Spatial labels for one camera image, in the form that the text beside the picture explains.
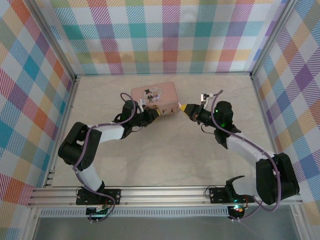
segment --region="marble surface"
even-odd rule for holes
[[[248,75],[113,75],[80,79],[68,122],[110,122],[121,112],[121,92],[157,83],[174,82],[181,104],[200,104],[200,94],[217,93],[231,102],[238,129],[261,147],[271,150],[258,102]],[[214,128],[205,128],[213,132]],[[122,140],[99,145],[94,162],[107,186],[222,185],[239,175],[254,176],[244,159],[219,145],[183,112],[159,117],[147,128]],[[78,186],[69,165],[58,159],[53,186]]]

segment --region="purple cable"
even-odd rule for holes
[[[219,95],[220,95],[222,92],[223,92],[223,90],[220,90],[220,91],[215,95],[215,98],[214,98],[214,100],[213,100],[213,102],[212,102],[212,105],[211,105],[211,118],[212,118],[212,121],[213,121],[214,125],[215,125],[218,129],[220,129],[221,131],[224,131],[225,133],[227,133],[227,134],[229,134],[229,135],[231,135],[231,136],[235,136],[236,138],[241,139],[242,141],[245,141],[246,143],[248,143],[248,144],[250,144],[251,146],[253,146],[254,148],[256,148],[256,149],[257,149],[259,152],[261,152],[263,155],[265,155],[265,156],[270,160],[270,162],[271,162],[271,164],[272,164],[272,166],[273,166],[273,168],[274,168],[275,177],[276,177],[276,181],[277,181],[277,188],[278,188],[278,192],[277,192],[277,193],[278,193],[278,194],[277,194],[276,204],[275,204],[274,208],[272,208],[272,209],[266,208],[265,206],[263,206],[262,201],[259,202],[259,201],[256,200],[255,197],[253,197],[253,200],[258,204],[258,207],[257,207],[257,209],[256,209],[255,211],[253,211],[251,214],[249,214],[248,216],[242,218],[242,220],[251,217],[253,214],[255,214],[255,213],[258,211],[259,208],[263,208],[264,210],[266,210],[266,211],[268,211],[268,212],[274,212],[274,211],[276,211],[276,210],[278,209],[278,207],[279,207],[279,205],[280,205],[280,201],[281,201],[281,181],[280,181],[280,173],[279,173],[279,170],[278,170],[278,168],[277,168],[277,165],[276,165],[275,161],[272,159],[272,157],[271,157],[268,153],[266,153],[261,147],[257,146],[256,144],[254,144],[253,142],[251,142],[250,140],[248,140],[248,139],[246,139],[246,138],[244,138],[244,137],[242,137],[242,136],[239,136],[239,135],[237,135],[237,134],[235,134],[235,133],[233,133],[233,132],[230,132],[230,131],[228,131],[228,130],[225,130],[224,128],[220,127],[220,126],[217,124],[217,122],[216,122],[216,120],[215,120],[215,118],[214,118],[214,108],[215,108],[216,100],[217,100],[217,98],[219,97]]]
[[[126,120],[124,120],[124,121],[122,121],[122,122],[118,122],[118,123],[114,123],[114,122],[113,122],[113,123],[112,123],[112,122],[111,122],[111,123],[101,123],[101,124],[94,125],[94,126],[90,127],[89,130],[88,130],[88,132],[86,133],[86,136],[85,136],[85,140],[84,140],[84,143],[83,143],[82,153],[81,153],[78,161],[75,163],[75,165],[74,165],[73,168],[72,168],[73,171],[75,172],[75,175],[76,175],[76,177],[78,178],[79,182],[83,185],[83,187],[84,187],[85,189],[87,189],[88,191],[90,191],[90,192],[92,192],[92,193],[94,193],[94,194],[97,194],[97,195],[100,195],[100,196],[103,196],[103,197],[106,197],[106,198],[109,198],[109,199],[112,200],[112,203],[113,203],[112,209],[109,211],[109,213],[108,213],[106,216],[104,216],[104,217],[101,218],[100,220],[96,220],[97,223],[105,220],[105,219],[114,211],[114,209],[115,209],[115,207],[116,207],[116,201],[115,201],[115,199],[114,199],[112,196],[107,195],[107,194],[103,194],[103,193],[100,193],[100,192],[97,192],[97,191],[94,191],[94,190],[92,190],[91,188],[89,188],[87,185],[85,185],[84,181],[83,181],[83,180],[81,179],[81,177],[78,175],[78,169],[77,169],[77,167],[78,167],[78,165],[81,163],[82,159],[84,158],[84,155],[85,155],[85,152],[86,152],[86,149],[87,149],[87,145],[88,145],[89,135],[90,135],[90,133],[91,133],[91,131],[92,131],[93,129],[95,129],[95,128],[97,128],[97,127],[102,127],[102,126],[115,126],[115,125],[125,124],[125,123],[129,122],[129,121],[134,117],[135,112],[136,112],[135,101],[134,101],[134,99],[133,99],[129,94],[127,94],[127,93],[125,93],[125,92],[122,92],[122,93],[120,93],[120,97],[121,97],[121,99],[122,99],[124,102],[125,102],[125,99],[123,98],[123,95],[128,96],[128,97],[130,98],[130,100],[133,102],[133,110],[132,110],[131,116],[130,116],[128,119],[126,119]]]

